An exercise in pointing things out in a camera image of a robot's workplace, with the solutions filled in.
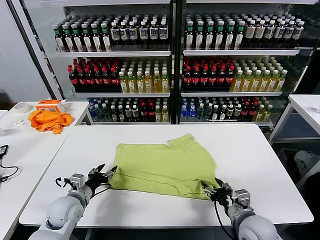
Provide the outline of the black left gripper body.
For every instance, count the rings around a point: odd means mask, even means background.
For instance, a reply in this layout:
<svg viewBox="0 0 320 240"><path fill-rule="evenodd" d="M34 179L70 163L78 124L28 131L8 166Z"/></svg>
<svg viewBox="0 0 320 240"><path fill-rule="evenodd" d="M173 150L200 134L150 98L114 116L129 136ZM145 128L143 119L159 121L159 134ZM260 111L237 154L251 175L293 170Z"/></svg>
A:
<svg viewBox="0 0 320 240"><path fill-rule="evenodd" d="M108 184L110 177L101 172L90 172L88 174L88 180L85 184L91 189L92 192L95 192L96 189L102 184Z"/></svg>

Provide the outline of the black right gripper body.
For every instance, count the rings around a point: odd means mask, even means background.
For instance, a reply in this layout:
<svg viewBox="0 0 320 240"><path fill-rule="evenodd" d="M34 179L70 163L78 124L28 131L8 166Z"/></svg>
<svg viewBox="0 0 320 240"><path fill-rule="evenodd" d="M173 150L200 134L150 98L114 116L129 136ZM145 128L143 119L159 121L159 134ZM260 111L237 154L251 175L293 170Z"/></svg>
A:
<svg viewBox="0 0 320 240"><path fill-rule="evenodd" d="M213 190L211 201L218 202L221 206L228 206L228 199L232 198L233 190L231 188L220 187Z"/></svg>

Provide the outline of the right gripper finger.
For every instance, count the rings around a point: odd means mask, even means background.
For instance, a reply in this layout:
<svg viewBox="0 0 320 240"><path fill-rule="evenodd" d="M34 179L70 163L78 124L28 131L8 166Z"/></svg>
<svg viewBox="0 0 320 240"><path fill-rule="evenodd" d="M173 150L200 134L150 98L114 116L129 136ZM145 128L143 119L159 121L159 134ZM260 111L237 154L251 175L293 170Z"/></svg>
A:
<svg viewBox="0 0 320 240"><path fill-rule="evenodd" d="M233 189L231 188L231 186L227 182L223 182L221 179L216 178L216 177L214 179L220 188L225 188L225 190L229 193L233 192Z"/></svg>
<svg viewBox="0 0 320 240"><path fill-rule="evenodd" d="M212 196L216 193L215 189L211 186L207 185L204 181L201 181L201 186L204 190L204 193L209 197L212 198Z"/></svg>

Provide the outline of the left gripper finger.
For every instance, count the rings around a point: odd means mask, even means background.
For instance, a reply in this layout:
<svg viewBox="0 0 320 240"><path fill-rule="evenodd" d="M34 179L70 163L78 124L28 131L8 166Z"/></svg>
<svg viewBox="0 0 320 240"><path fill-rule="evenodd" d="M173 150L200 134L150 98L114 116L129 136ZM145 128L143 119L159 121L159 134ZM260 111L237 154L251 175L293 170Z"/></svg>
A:
<svg viewBox="0 0 320 240"><path fill-rule="evenodd" d="M116 166L113 166L110 170L108 170L107 172L103 173L102 175L103 175L106 179L110 180L110 179L115 175L115 173L116 173L116 171L117 171L117 168L118 168L117 165L116 165Z"/></svg>
<svg viewBox="0 0 320 240"><path fill-rule="evenodd" d="M103 163L103 164L101 164L101 165L99 165L99 166L97 166L97 167L92 168L92 169L89 171L88 175L99 174L99 173L101 172L101 170L104 168L105 165L106 165L106 164Z"/></svg>

